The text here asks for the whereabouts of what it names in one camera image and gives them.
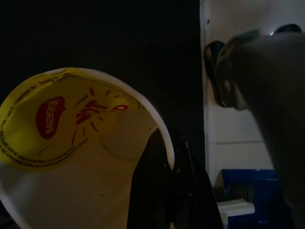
red logo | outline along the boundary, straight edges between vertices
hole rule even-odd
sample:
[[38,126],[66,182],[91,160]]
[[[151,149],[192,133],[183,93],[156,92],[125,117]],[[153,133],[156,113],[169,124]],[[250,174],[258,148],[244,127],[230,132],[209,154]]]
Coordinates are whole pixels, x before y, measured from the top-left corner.
[[[91,118],[91,115],[106,112],[107,106],[100,105],[96,100],[90,100],[79,113],[76,114],[76,125]],[[117,105],[111,109],[110,112],[126,111],[128,106],[125,104]]]
[[41,137],[50,139],[55,135],[59,119],[65,110],[63,96],[49,99],[39,106],[36,113],[36,127]]

dark background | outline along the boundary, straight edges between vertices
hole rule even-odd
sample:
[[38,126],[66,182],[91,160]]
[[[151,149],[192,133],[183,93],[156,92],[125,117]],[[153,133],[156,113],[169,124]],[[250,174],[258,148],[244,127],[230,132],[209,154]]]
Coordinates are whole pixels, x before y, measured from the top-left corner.
[[199,4],[2,0],[0,99],[38,73],[100,70],[150,99],[204,166]]

